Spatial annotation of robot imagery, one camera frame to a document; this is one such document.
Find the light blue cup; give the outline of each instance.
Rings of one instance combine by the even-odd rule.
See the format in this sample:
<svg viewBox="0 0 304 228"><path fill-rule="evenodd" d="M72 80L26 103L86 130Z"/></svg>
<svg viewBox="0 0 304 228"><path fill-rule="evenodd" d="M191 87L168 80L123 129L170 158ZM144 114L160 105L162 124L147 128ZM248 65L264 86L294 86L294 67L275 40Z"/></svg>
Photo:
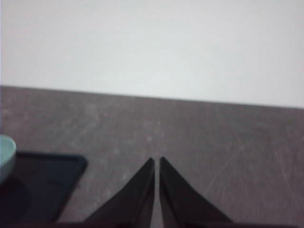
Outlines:
<svg viewBox="0 0 304 228"><path fill-rule="evenodd" d="M0 135L0 184L2 184L14 169L16 159L16 144L6 135Z"/></svg>

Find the black mat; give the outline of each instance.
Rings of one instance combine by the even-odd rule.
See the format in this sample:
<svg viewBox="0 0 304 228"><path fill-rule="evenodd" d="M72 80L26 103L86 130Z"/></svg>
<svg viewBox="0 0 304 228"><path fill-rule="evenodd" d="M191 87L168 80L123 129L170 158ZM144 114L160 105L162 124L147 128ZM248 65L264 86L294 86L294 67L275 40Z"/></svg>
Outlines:
<svg viewBox="0 0 304 228"><path fill-rule="evenodd" d="M79 155L17 152L14 172L0 186L0 227L56 220L85 168Z"/></svg>

